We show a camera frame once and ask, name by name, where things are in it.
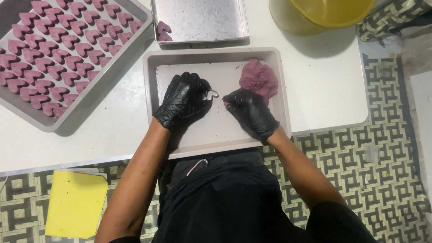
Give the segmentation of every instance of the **gray baking tray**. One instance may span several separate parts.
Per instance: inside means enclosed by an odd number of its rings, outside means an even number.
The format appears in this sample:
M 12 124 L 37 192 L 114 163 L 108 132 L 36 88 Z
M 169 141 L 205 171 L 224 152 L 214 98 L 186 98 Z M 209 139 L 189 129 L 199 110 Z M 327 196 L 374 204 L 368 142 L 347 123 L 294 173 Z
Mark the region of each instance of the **gray baking tray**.
M 222 97 L 240 88 L 243 65 L 256 58 L 273 68 L 279 81 L 278 94 L 269 108 L 288 136 L 291 136 L 288 102 L 280 53 L 275 48 L 228 48 L 150 51 L 144 55 L 144 81 L 149 124 L 152 113 L 162 103 L 166 89 L 176 74 L 197 73 L 209 81 L 219 97 L 201 119 L 186 121 L 171 135 L 169 159 L 263 145 L 244 131 L 225 109 Z
M 56 7 L 56 1 L 55 0 L 46 0 L 51 4 L 51 6 Z M 74 0 L 74 2 L 82 2 L 83 0 Z M 57 130 L 64 122 L 65 120 L 70 116 L 71 113 L 74 112 L 74 110 L 80 109 L 79 104 L 81 101 L 87 96 L 91 95 L 91 90 L 93 87 L 95 87 L 98 83 L 102 83 L 102 80 L 106 80 L 109 82 L 109 80 L 113 80 L 113 76 L 116 75 L 120 70 L 123 68 L 127 68 L 124 66 L 125 63 L 128 63 L 127 60 L 130 59 L 131 56 L 135 55 L 135 52 L 137 50 L 141 50 L 144 46 L 144 43 L 146 40 L 148 40 L 148 36 L 144 34 L 145 30 L 150 28 L 152 25 L 152 14 L 150 10 L 148 10 L 146 7 L 144 7 L 142 4 L 140 4 L 137 0 L 107 0 L 107 4 L 118 4 L 121 11 L 124 13 L 130 13 L 132 14 L 135 21 L 141 21 L 143 22 L 143 25 L 141 28 L 138 29 L 138 31 L 129 39 L 128 42 L 125 44 L 122 44 L 120 39 L 114 40 L 116 45 L 122 45 L 123 47 L 121 50 L 109 61 L 109 63 L 102 68 L 100 65 L 93 65 L 95 67 L 94 71 L 100 71 L 99 74 L 93 79 L 93 81 L 90 82 L 90 84 L 85 88 L 85 90 L 78 96 L 78 98 L 72 103 L 72 105 L 67 109 L 67 111 L 57 120 L 54 117 L 48 117 L 46 116 L 42 110 L 36 110 L 33 108 L 31 103 L 25 102 L 21 99 L 20 95 L 14 94 L 9 91 L 8 87 L 0 86 L 0 105 L 6 107 L 13 113 L 17 114 L 24 120 L 28 121 L 30 124 L 34 125 L 35 127 L 39 128 L 40 130 L 44 132 L 53 132 Z M 92 4 L 84 3 L 87 10 L 93 10 L 98 12 L 101 19 L 108 19 L 112 25 L 118 25 L 122 26 L 118 20 L 112 19 L 108 16 L 108 14 L 104 11 L 98 11 Z M 0 17 L 1 17 L 1 25 L 0 25 L 0 47 L 4 48 L 6 50 L 7 54 L 10 54 L 8 51 L 8 39 L 15 39 L 18 40 L 12 33 L 11 25 L 18 23 L 22 24 L 19 18 L 19 13 L 21 12 L 33 12 L 32 5 L 30 3 L 30 0 L 3 0 L 0 1 Z M 65 14 L 71 14 L 70 9 L 62 11 Z M 77 20 L 82 20 L 83 17 L 75 17 Z M 95 25 L 88 25 L 88 28 L 84 30 L 93 30 L 97 29 Z M 61 24 L 56 23 L 55 27 L 61 27 Z M 50 35 L 44 35 L 38 31 L 36 27 L 32 28 L 34 34 L 39 34 L 45 37 L 47 41 L 52 41 Z M 67 30 L 70 35 L 76 35 L 74 31 Z M 103 33 L 103 37 L 109 37 L 108 33 Z M 80 43 L 88 43 L 85 36 L 79 36 Z M 72 56 L 78 56 L 76 49 L 70 50 L 64 47 L 63 43 L 57 43 L 60 46 L 60 49 L 68 51 Z M 98 44 L 93 45 L 94 49 L 101 49 Z M 109 52 L 105 52 L 106 57 L 112 57 L 112 55 Z M 23 54 L 18 56 L 22 62 L 26 62 L 24 60 Z M 88 62 L 93 64 L 88 57 L 83 58 L 84 62 Z M 32 70 L 38 70 L 35 65 L 33 66 Z M 70 70 L 65 64 L 63 65 L 67 72 L 73 72 Z M 64 84 L 63 80 L 56 81 L 50 77 L 49 74 L 45 74 L 44 78 L 41 78 L 44 80 L 50 80 L 55 83 L 56 87 L 67 87 L 70 90 L 71 94 L 77 94 L 75 87 L 68 87 Z M 77 81 L 88 81 L 86 77 L 81 77 Z M 52 100 L 52 102 L 57 102 L 63 105 L 63 107 L 67 107 L 65 102 L 58 102 L 52 99 L 51 94 L 47 94 Z
M 150 0 L 159 45 L 240 41 L 249 38 L 243 0 Z M 172 42 L 157 39 L 156 26 L 171 27 Z

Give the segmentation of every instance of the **white table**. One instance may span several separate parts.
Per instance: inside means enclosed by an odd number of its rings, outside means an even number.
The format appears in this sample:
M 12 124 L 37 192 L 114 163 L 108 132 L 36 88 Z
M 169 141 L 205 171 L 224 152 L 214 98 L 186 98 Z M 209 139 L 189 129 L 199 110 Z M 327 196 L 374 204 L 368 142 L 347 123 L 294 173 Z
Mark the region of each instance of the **white table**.
M 140 1 L 150 9 L 147 0 Z M 354 27 L 295 37 L 277 28 L 267 0 L 245 4 L 248 47 L 276 47 L 282 54 L 294 135 L 366 122 L 368 102 Z M 146 51 L 155 50 L 160 47 L 153 42 Z M 0 176 L 131 158 L 148 128 L 143 84 L 141 57 L 68 136 L 44 133 L 0 106 Z

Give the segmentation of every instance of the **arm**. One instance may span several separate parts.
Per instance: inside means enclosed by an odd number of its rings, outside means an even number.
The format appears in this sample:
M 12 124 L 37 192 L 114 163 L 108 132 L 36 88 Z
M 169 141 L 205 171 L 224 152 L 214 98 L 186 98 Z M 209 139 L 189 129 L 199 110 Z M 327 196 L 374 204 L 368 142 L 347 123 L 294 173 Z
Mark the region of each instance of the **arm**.
M 310 209 L 324 201 L 346 206 L 342 195 L 321 170 L 290 141 L 281 126 L 267 141 L 276 148 L 276 154 L 289 174 L 289 181 Z
M 111 196 L 95 242 L 106 243 L 126 236 L 140 237 L 170 134 L 153 118 Z
M 223 101 L 229 104 L 227 110 L 242 126 L 276 148 L 292 186 L 310 209 L 323 201 L 346 205 L 336 188 L 289 140 L 279 122 L 264 104 L 262 96 L 240 88 L 223 97 Z
M 153 113 L 149 130 L 133 155 L 108 203 L 95 243 L 118 238 L 140 237 L 159 167 L 175 125 L 212 105 L 201 100 L 211 89 L 198 74 L 175 75 L 165 93 L 162 105 Z

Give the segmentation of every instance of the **black shirt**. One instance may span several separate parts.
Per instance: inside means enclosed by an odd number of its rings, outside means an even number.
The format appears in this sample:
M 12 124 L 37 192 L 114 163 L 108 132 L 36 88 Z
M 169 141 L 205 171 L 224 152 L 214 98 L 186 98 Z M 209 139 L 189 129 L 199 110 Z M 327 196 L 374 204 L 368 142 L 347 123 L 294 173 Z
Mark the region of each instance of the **black shirt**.
M 282 193 L 265 166 L 226 163 L 183 179 L 165 197 L 153 242 L 376 242 L 357 215 L 335 202 L 311 210 L 306 230 L 281 207 Z M 111 243 L 139 243 L 123 237 Z

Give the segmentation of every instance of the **black nitrile glove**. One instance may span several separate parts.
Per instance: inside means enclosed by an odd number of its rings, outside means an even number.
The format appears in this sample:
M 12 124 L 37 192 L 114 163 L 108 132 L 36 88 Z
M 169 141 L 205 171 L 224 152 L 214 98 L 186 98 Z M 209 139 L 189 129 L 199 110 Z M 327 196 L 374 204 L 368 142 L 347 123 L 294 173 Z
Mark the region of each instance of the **black nitrile glove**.
M 279 127 L 279 122 L 259 94 L 240 88 L 224 96 L 222 100 L 229 103 L 226 109 L 242 126 L 252 130 L 263 140 L 267 140 Z
M 212 105 L 211 100 L 204 99 L 210 89 L 209 82 L 200 79 L 196 73 L 175 75 L 166 90 L 162 105 L 153 116 L 163 127 L 172 131 L 182 119 Z

